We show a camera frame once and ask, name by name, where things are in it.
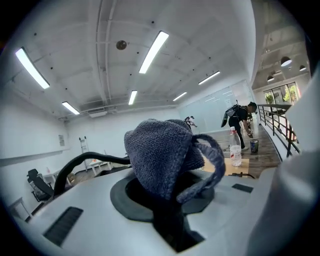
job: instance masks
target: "ceiling speaker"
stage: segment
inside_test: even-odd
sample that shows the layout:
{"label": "ceiling speaker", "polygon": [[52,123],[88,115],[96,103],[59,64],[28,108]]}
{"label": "ceiling speaker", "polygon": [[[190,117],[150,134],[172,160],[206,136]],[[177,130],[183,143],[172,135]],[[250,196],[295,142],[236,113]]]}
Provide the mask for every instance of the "ceiling speaker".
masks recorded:
{"label": "ceiling speaker", "polygon": [[123,41],[123,40],[120,40],[118,42],[116,42],[116,48],[118,50],[124,50],[127,48],[127,42],[126,41]]}

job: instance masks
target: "plastic water bottle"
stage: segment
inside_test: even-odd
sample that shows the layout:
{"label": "plastic water bottle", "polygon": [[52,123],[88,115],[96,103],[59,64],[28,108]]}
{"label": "plastic water bottle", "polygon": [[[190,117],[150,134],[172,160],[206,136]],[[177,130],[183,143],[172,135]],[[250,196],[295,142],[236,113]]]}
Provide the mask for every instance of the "plastic water bottle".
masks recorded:
{"label": "plastic water bottle", "polygon": [[230,158],[233,166],[241,165],[241,142],[234,126],[230,129]]}

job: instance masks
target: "ceiling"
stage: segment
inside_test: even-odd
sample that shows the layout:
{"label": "ceiling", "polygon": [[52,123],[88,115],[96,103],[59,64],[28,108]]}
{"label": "ceiling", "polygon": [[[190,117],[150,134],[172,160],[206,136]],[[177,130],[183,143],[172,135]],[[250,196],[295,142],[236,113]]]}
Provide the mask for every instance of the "ceiling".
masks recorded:
{"label": "ceiling", "polygon": [[[252,89],[272,85],[309,71],[304,33],[295,19],[276,1],[264,2],[263,11],[265,35]],[[280,61],[284,56],[292,59],[289,68],[281,67]],[[301,72],[301,65],[307,70]],[[270,75],[273,75],[274,80],[267,82]]]}
{"label": "ceiling", "polygon": [[[237,0],[43,1],[3,51],[0,85],[56,118],[73,116],[64,101],[84,115],[97,108],[119,113],[175,107],[181,101],[173,99],[183,92],[185,100],[231,74],[250,73],[255,57],[250,6],[250,0],[240,5]],[[169,38],[140,74],[159,31]],[[289,40],[286,35],[279,37]],[[123,50],[116,47],[120,40],[127,42]],[[50,88],[43,90],[17,60],[20,47]],[[272,47],[269,41],[266,47]],[[269,56],[263,63],[273,61]],[[218,70],[221,74],[198,85]],[[128,105],[132,90],[138,94]]]}

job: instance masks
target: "black bucket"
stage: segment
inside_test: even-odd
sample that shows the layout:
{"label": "black bucket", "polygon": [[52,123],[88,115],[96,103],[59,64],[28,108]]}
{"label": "black bucket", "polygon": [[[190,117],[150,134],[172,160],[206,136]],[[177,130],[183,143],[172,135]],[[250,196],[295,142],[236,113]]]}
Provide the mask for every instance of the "black bucket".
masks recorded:
{"label": "black bucket", "polygon": [[257,139],[250,140],[250,147],[251,147],[252,153],[257,153],[259,148],[259,140]]}

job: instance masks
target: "gray towel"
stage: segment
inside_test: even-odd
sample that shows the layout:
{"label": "gray towel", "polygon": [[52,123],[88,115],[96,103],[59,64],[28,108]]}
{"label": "gray towel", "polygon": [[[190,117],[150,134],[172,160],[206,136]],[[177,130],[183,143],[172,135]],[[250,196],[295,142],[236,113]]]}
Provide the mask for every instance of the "gray towel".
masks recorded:
{"label": "gray towel", "polygon": [[[211,147],[199,143],[197,139],[208,141]],[[179,175],[205,165],[202,152],[215,166],[215,172],[178,194],[175,199],[180,204],[216,185],[226,171],[219,144],[206,134],[193,135],[182,120],[143,121],[136,129],[126,132],[124,146],[144,189],[166,200],[173,199]]]}

